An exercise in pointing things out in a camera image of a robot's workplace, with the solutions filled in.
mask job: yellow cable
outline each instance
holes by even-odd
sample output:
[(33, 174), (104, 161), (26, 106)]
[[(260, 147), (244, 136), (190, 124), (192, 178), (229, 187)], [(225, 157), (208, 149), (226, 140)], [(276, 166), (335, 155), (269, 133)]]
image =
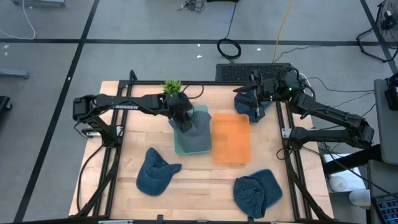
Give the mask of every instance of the yellow cable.
[(277, 53), (277, 51), (278, 51), (278, 43), (279, 43), (280, 33), (282, 32), (282, 29), (284, 28), (287, 15), (289, 15), (290, 9), (292, 8), (292, 5), (293, 5), (293, 1), (294, 1), (294, 0), (290, 0), (289, 8), (287, 9), (287, 12), (286, 12), (286, 14), (285, 14), (284, 20), (283, 20), (283, 22), (282, 22), (282, 25), (281, 25), (280, 28), (279, 28), (279, 33), (278, 33), (278, 38), (276, 39), (276, 44), (275, 44), (274, 56), (273, 56), (273, 58), (272, 58), (272, 63), (275, 62), (275, 56), (276, 56), (276, 53)]

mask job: teal tray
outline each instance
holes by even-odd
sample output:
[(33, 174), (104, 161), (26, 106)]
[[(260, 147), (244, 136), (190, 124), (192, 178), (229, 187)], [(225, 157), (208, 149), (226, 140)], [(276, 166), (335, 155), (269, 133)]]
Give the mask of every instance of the teal tray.
[[(204, 112), (209, 112), (208, 107), (206, 105), (193, 105), (195, 108), (195, 111), (204, 111)], [(198, 152), (185, 152), (183, 147), (178, 141), (178, 133), (174, 131), (174, 151), (180, 156), (187, 156), (187, 155), (194, 155), (194, 154), (203, 154), (211, 151), (211, 145), (210, 147), (206, 150), (203, 151), (198, 151)]]

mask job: black floor line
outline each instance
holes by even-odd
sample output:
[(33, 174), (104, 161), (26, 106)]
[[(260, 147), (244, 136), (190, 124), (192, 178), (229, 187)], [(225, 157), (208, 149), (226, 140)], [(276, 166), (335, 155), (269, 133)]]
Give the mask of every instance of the black floor line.
[[(217, 44), (218, 40), (206, 39), (159, 39), (159, 40), (126, 40), (126, 39), (85, 39), (84, 44)], [(275, 45), (276, 40), (235, 40), (243, 45)], [(0, 39), (0, 43), (29, 43), (29, 44), (78, 44), (80, 39)], [(319, 46), (358, 46), (356, 41), (334, 40), (280, 40), (279, 45), (319, 45)], [(364, 46), (377, 46), (379, 42), (362, 42)]]
[[(235, 40), (243, 45), (275, 45), (276, 40)], [(88, 39), (86, 44), (217, 44), (218, 40), (120, 40)], [(323, 41), (323, 40), (280, 40), (279, 45), (320, 45), (320, 46), (358, 46), (356, 41)], [(377, 46), (379, 42), (363, 42), (365, 46)]]
[[(374, 25), (375, 21), (374, 21), (374, 18), (372, 16), (372, 13), (371, 13), (371, 11), (369, 9), (368, 4), (366, 4), (366, 0), (361, 0), (361, 4), (362, 4), (363, 9), (365, 10), (366, 16), (368, 17), (368, 20), (369, 20), (369, 22), (371, 24), (371, 27), (372, 27)], [(378, 29), (373, 29), (373, 30), (374, 30), (374, 34), (377, 37), (377, 40), (381, 43), (382, 42), (381, 41), (382, 37), (381, 37), (381, 34), (380, 34), (379, 30)], [(391, 59), (392, 58), (391, 54), (390, 54), (390, 51), (388, 50), (388, 48), (386, 46), (381, 45), (381, 49), (382, 49), (386, 59)], [(395, 61), (392, 60), (392, 61), (388, 62), (388, 64), (389, 64), (390, 69), (391, 69), (393, 74), (398, 72), (397, 65), (396, 65)]]
[(77, 64), (79, 62), (81, 51), (83, 50), (83, 46), (84, 46), (84, 40), (87, 38), (88, 31), (89, 31), (89, 29), (91, 27), (91, 23), (93, 22), (93, 18), (94, 18), (94, 15), (95, 15), (95, 11), (96, 11), (96, 9), (98, 7), (99, 1), (100, 0), (95, 0), (94, 3), (93, 3), (93, 6), (91, 7), (90, 14), (89, 14), (89, 16), (87, 18), (87, 22), (86, 22), (85, 28), (84, 28), (83, 33), (82, 33), (81, 38), (80, 38), (80, 42), (79, 42), (79, 44), (77, 46), (75, 55), (73, 56), (72, 64), (70, 65), (67, 77), (65, 78), (65, 83), (63, 84), (60, 97), (58, 98), (57, 105), (56, 105), (54, 113), (53, 113), (53, 115), (51, 117), (49, 128), (47, 129), (47, 132), (45, 133), (45, 137), (44, 137), (44, 140), (43, 140), (43, 143), (42, 143), (42, 147), (40, 148), (39, 155), (37, 156), (37, 160), (35, 162), (33, 171), (31, 173), (29, 181), (27, 183), (24, 195), (23, 195), (22, 200), (21, 200), (21, 202), (19, 204), (17, 213), (16, 213), (15, 218), (14, 218), (14, 222), (22, 222), (23, 219), (24, 219), (27, 207), (28, 207), (29, 202), (30, 202), (30, 198), (32, 197), (32, 194), (33, 194), (37, 179), (39, 178), (40, 170), (42, 169), (45, 156), (46, 156), (47, 151), (49, 149), (50, 142), (51, 142), (52, 136), (53, 136), (54, 131), (55, 131), (55, 127), (57, 126), (58, 119), (60, 117), (61, 110), (62, 110), (63, 104), (65, 102), (65, 98), (67, 97), (69, 86), (70, 86), (70, 84), (72, 82), (73, 75), (75, 73)]
[(23, 43), (23, 44), (79, 44), (80, 39), (33, 39), (20, 40), (12, 38), (0, 38), (0, 43)]

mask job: green plant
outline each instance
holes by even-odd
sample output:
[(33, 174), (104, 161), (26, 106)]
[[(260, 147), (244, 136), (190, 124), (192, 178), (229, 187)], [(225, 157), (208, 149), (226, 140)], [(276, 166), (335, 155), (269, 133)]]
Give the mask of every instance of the green plant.
[(181, 81), (180, 80), (167, 80), (164, 82), (163, 92), (169, 96), (174, 96), (180, 93)]

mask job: black mat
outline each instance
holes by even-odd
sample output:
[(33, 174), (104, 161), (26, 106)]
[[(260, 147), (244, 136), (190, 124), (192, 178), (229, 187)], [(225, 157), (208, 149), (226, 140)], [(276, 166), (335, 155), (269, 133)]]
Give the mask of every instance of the black mat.
[(240, 63), (217, 64), (216, 81), (245, 82), (254, 69), (260, 70), (262, 77), (276, 78), (280, 69), (290, 66), (290, 63)]

